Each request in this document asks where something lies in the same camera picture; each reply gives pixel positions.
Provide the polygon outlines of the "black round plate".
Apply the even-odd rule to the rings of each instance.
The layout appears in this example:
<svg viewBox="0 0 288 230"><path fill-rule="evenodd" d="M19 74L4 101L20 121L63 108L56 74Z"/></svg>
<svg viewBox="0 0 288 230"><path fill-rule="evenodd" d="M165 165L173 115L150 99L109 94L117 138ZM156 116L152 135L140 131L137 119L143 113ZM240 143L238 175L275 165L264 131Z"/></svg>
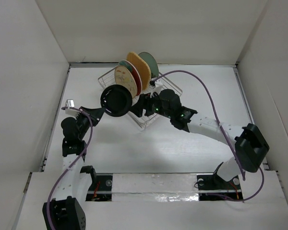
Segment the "black round plate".
<svg viewBox="0 0 288 230"><path fill-rule="evenodd" d="M100 96L101 107L111 117L121 117L129 112L132 106L132 95L127 88L121 85L110 85Z"/></svg>

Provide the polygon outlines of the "red and teal plate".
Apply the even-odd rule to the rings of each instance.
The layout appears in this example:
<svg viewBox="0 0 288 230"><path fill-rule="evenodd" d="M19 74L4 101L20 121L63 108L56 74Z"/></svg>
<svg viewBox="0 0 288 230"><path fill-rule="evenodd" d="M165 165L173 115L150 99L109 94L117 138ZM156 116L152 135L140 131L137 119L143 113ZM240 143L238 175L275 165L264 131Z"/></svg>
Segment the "red and teal plate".
<svg viewBox="0 0 288 230"><path fill-rule="evenodd" d="M119 62L119 65L126 67L129 70L129 72L132 74L135 80L136 86L137 86L137 96L140 95L140 93L142 92L142 80L141 80L138 70L135 68L135 66L131 62L127 60L121 60Z"/></svg>

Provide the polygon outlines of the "orange woven oval plate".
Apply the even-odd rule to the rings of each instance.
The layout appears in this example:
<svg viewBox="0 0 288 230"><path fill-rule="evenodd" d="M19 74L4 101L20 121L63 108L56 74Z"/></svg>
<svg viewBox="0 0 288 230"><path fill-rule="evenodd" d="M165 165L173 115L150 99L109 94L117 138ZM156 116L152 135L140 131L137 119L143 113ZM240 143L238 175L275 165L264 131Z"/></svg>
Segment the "orange woven oval plate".
<svg viewBox="0 0 288 230"><path fill-rule="evenodd" d="M132 63L140 74L143 91L147 90L151 80L151 70L148 64L133 51L127 54L127 61Z"/></svg>

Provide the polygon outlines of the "beige floral plate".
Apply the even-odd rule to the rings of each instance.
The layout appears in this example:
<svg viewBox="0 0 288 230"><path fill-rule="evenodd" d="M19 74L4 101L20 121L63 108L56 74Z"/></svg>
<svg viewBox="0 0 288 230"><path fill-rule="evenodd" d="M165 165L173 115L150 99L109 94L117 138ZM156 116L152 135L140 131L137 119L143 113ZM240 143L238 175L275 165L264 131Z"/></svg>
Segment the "beige floral plate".
<svg viewBox="0 0 288 230"><path fill-rule="evenodd" d="M117 66L114 71L115 82L125 87L134 98L137 95L137 85L130 71L125 66Z"/></svg>

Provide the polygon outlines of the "light blue flower plate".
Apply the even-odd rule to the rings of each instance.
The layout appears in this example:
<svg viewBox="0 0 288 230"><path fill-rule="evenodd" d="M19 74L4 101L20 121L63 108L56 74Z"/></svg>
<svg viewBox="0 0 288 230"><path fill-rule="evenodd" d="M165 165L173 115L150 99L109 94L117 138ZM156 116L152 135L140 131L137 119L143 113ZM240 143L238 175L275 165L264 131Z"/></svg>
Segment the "light blue flower plate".
<svg viewBox="0 0 288 230"><path fill-rule="evenodd" d="M141 52L138 54L143 59L151 70L151 78L157 78L159 76L159 68L155 58L147 52Z"/></svg>

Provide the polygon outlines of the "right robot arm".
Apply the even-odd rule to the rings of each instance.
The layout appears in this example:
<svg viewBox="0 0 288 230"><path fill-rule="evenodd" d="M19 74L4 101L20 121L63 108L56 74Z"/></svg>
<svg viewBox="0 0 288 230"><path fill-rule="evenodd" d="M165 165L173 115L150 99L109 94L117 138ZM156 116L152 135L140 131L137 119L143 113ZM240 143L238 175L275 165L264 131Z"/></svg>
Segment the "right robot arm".
<svg viewBox="0 0 288 230"><path fill-rule="evenodd" d="M209 118L183 106L173 90L162 90L153 96L141 94L130 111L137 117L161 115L169 118L178 130L200 134L228 145L233 157L220 163L212 176L212 183L217 188L224 188L239 174L257 172L269 151L269 145L256 125L233 126Z"/></svg>

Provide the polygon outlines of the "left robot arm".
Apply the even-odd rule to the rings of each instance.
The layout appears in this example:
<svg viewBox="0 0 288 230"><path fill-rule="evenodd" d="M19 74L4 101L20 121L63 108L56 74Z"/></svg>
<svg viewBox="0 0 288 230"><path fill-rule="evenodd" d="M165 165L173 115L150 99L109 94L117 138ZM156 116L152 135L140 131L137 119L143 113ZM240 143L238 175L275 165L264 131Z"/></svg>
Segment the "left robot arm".
<svg viewBox="0 0 288 230"><path fill-rule="evenodd" d="M85 157L93 128L99 123L105 109L62 108L69 117L61 122L62 173L53 185L42 212L48 230L84 230L86 216L82 208L88 190L97 186L96 171L85 165Z"/></svg>

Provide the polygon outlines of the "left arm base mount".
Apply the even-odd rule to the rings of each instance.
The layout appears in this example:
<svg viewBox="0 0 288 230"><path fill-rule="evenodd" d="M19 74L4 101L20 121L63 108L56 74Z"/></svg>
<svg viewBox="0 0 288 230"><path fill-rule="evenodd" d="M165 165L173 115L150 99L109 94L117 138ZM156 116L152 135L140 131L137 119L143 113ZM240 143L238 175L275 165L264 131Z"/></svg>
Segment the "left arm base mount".
<svg viewBox="0 0 288 230"><path fill-rule="evenodd" d="M86 195L86 201L107 202L112 200L113 174L100 173L91 184Z"/></svg>

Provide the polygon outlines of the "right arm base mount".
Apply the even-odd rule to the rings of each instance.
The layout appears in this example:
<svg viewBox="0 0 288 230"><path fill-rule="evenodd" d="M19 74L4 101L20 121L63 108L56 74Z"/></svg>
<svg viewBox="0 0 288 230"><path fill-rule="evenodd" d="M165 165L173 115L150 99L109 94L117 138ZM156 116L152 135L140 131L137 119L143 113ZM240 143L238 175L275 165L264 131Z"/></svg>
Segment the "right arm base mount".
<svg viewBox="0 0 288 230"><path fill-rule="evenodd" d="M194 187L198 189L200 201L243 200L238 176L226 182L212 174L198 174Z"/></svg>

